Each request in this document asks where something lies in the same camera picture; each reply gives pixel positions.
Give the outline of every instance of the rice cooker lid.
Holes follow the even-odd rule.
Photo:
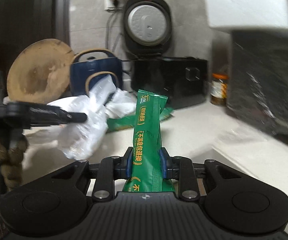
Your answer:
[[[143,45],[156,45],[167,35],[166,17],[152,5],[139,5],[132,9],[127,23],[131,36]]]

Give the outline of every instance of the electrical cord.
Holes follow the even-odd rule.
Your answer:
[[[111,50],[113,53],[114,53],[114,51],[115,51],[115,49],[116,49],[116,46],[117,46],[117,44],[118,44],[118,42],[119,42],[119,38],[120,38],[121,36],[122,36],[122,34],[119,33],[119,34],[117,35],[116,39],[115,39],[113,48],[112,48],[112,50]]]
[[[109,49],[108,48],[108,39],[109,39],[109,30],[110,30],[110,23],[111,23],[111,19],[113,18],[113,16],[116,14],[117,12],[113,12],[110,17],[107,20],[106,23],[106,36],[105,36],[105,49]]]
[[[123,73],[125,73],[125,74],[130,76],[130,72],[129,71],[123,70]]]

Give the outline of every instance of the cable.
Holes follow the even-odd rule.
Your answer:
[[[110,23],[113,16],[116,14],[116,12],[113,12],[111,16],[108,18],[106,23],[106,36],[105,36],[105,48],[108,49],[108,39],[109,39],[109,29],[110,29]]]
[[[125,74],[130,76],[130,72],[129,71],[123,70],[123,73],[125,73]]]
[[[118,42],[119,42],[119,38],[120,38],[121,36],[122,36],[122,34],[119,33],[119,34],[117,35],[116,39],[115,39],[113,48],[112,48],[112,50],[111,50],[113,53],[114,53],[114,51],[115,51],[115,49],[116,49],[116,46],[117,46],[117,44],[118,44]]]
[[[131,61],[139,61],[138,59],[121,59],[122,62],[131,62]]]

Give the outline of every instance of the white countertop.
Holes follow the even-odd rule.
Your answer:
[[[163,146],[171,156],[189,157],[196,163],[213,158],[288,195],[287,145],[230,117],[224,108],[209,102],[177,110],[173,116],[161,123]],[[132,146],[132,138],[133,129],[107,134],[101,147],[88,159],[89,162],[99,163],[108,156],[123,156],[126,149]],[[56,149],[55,142],[30,147],[23,161],[24,183],[71,162],[73,160],[67,159]],[[88,194],[94,182],[91,182]],[[116,181],[116,190],[121,190],[124,182]]]

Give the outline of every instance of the green package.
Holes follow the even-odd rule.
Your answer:
[[[162,146],[160,114],[167,97],[139,90],[133,136],[132,175],[123,191],[175,191],[172,181],[163,179],[159,149]]]
[[[172,117],[171,113],[174,111],[173,108],[171,107],[166,107],[160,114],[160,122],[167,120]],[[108,125],[108,130],[107,133],[109,132],[114,132],[114,131],[120,131],[128,128],[134,127],[135,124],[135,115],[127,115],[125,117],[119,118],[119,119],[107,119],[107,125]]]

